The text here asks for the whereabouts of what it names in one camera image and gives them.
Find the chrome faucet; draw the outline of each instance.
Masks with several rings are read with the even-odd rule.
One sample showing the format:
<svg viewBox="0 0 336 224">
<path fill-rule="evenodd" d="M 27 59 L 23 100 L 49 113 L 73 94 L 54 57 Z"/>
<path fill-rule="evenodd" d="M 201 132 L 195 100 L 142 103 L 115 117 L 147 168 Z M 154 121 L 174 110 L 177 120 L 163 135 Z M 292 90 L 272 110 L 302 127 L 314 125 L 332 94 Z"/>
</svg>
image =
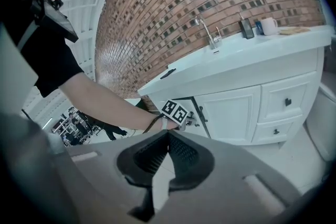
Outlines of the chrome faucet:
<svg viewBox="0 0 336 224">
<path fill-rule="evenodd" d="M 213 50 L 213 49 L 216 49 L 217 46 L 216 46 L 216 43 L 219 42 L 221 39 L 222 39 L 222 36 L 219 32 L 219 29 L 218 27 L 216 26 L 217 28 L 217 31 L 218 31 L 218 36 L 216 36 L 215 38 L 212 37 L 211 33 L 209 32 L 209 29 L 208 27 L 206 26 L 205 22 L 203 21 L 203 19 L 201 18 L 198 18 L 197 16 L 195 17 L 195 22 L 196 22 L 196 25 L 199 25 L 200 23 L 204 26 L 205 30 L 206 30 L 206 33 L 208 34 L 208 37 L 209 37 L 209 40 L 210 40 L 210 48 Z"/>
</svg>

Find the black knob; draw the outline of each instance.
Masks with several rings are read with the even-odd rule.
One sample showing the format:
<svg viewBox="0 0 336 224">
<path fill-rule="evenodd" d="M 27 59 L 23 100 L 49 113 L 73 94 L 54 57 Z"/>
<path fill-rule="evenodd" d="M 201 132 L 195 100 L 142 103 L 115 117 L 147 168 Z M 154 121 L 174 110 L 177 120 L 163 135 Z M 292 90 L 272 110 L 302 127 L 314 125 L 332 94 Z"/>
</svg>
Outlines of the black knob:
<svg viewBox="0 0 336 224">
<path fill-rule="evenodd" d="M 285 105 L 286 105 L 286 106 L 289 106 L 290 104 L 292 104 L 292 100 L 286 98 L 286 99 L 285 99 Z"/>
</svg>

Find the brick wall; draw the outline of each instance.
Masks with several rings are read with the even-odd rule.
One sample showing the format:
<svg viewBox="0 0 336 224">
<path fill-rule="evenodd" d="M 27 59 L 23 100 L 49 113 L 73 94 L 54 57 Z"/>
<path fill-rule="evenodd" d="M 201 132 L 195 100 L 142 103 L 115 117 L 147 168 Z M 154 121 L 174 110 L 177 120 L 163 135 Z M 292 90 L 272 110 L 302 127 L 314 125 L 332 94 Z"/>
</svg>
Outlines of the brick wall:
<svg viewBox="0 0 336 224">
<path fill-rule="evenodd" d="M 123 98 L 137 97 L 168 64 L 208 44 L 196 15 L 227 37 L 239 32 L 239 9 L 252 25 L 266 17 L 279 26 L 325 24 L 319 0 L 106 0 L 96 40 L 98 83 Z"/>
</svg>

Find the black soap bottle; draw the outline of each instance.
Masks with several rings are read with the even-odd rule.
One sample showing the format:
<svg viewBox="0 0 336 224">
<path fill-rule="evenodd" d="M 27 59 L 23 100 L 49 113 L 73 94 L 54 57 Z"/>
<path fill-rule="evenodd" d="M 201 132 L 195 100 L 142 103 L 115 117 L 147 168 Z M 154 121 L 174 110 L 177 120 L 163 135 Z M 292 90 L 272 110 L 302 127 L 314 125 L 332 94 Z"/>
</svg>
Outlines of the black soap bottle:
<svg viewBox="0 0 336 224">
<path fill-rule="evenodd" d="M 242 30 L 241 32 L 243 33 L 243 37 L 246 39 L 250 39 L 254 37 L 254 33 L 250 24 L 250 21 L 248 19 L 244 19 L 239 12 L 240 15 L 240 21 L 239 21 L 239 26 L 240 29 Z"/>
</svg>

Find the forearm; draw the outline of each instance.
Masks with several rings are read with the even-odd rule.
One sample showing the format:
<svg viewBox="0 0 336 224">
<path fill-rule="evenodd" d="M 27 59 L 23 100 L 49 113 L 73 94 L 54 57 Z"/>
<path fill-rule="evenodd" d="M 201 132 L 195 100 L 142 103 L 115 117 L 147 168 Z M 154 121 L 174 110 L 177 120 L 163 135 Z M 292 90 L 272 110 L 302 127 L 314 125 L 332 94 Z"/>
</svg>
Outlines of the forearm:
<svg viewBox="0 0 336 224">
<path fill-rule="evenodd" d="M 75 75 L 60 88 L 76 108 L 102 122 L 129 129 L 145 130 L 156 117 L 91 81 L 83 73 Z M 151 130 L 158 131 L 161 126 L 162 122 L 157 121 Z M 170 122 L 168 128 L 176 126 Z"/>
</svg>

